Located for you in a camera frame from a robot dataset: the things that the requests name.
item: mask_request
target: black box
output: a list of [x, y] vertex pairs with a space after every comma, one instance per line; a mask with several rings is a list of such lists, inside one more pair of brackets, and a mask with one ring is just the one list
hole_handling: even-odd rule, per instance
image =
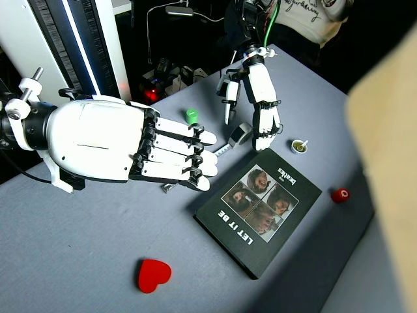
[[259, 278], [321, 190], [271, 149], [254, 157], [195, 218]]

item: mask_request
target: gray table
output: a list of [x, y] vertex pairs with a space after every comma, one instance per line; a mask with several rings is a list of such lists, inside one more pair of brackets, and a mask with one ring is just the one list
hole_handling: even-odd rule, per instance
[[[322, 191], [260, 280], [251, 280], [193, 219], [239, 162], [250, 143], [219, 159], [212, 190], [158, 183], [87, 182], [75, 194], [22, 175], [0, 186], [1, 312], [318, 312], [363, 234], [372, 204], [360, 161], [344, 122], [346, 96], [287, 54], [266, 60], [282, 105], [283, 134], [272, 148]], [[157, 105], [183, 121], [188, 108], [226, 142], [218, 73]], [[252, 121], [242, 92], [236, 125]], [[288, 141], [308, 139], [306, 155]], [[45, 165], [29, 171], [47, 177]], [[345, 186], [352, 199], [332, 203], [329, 190]], [[168, 284], [150, 295], [136, 288], [140, 259], [170, 264]]]

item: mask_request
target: dark background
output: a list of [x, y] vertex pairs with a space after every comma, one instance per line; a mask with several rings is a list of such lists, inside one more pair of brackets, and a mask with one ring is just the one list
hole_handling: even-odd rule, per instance
[[[134, 0], [134, 18], [130, 12], [116, 17], [132, 98], [140, 101], [141, 76], [152, 70], [160, 57], [168, 57], [180, 66], [203, 68], [212, 74], [228, 65], [232, 52], [222, 48], [223, 22], [208, 22], [199, 16], [168, 16], [165, 8], [149, 14], [153, 65], [148, 64], [146, 15], [148, 9], [171, 1]], [[214, 20], [224, 16], [229, 0], [191, 0], [190, 6]], [[356, 0], [349, 19], [339, 34], [321, 50], [316, 72], [344, 93], [389, 53], [417, 18], [417, 2]], [[0, 53], [0, 79], [16, 91], [20, 76]], [[7, 151], [23, 169], [40, 162], [35, 152]], [[0, 156], [0, 183], [14, 177], [16, 171]]]

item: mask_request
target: beige blurred object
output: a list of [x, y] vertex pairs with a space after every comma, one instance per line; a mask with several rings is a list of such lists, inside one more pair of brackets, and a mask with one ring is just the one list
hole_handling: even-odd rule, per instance
[[417, 27], [350, 95], [364, 161], [401, 293], [417, 312]]

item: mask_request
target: green object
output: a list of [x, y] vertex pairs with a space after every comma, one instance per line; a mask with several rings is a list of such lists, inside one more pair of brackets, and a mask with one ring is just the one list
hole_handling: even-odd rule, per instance
[[187, 110], [185, 120], [189, 125], [198, 123], [198, 111], [196, 109]]
[[266, 47], [266, 44], [268, 43], [269, 32], [271, 31], [272, 26], [275, 23], [275, 19], [276, 19], [276, 16], [278, 15], [278, 12], [280, 11], [280, 7], [281, 7], [281, 0], [278, 0], [276, 3], [274, 14], [272, 15], [271, 21], [269, 22], [268, 29], [266, 30], [265, 39], [263, 41], [264, 47]]

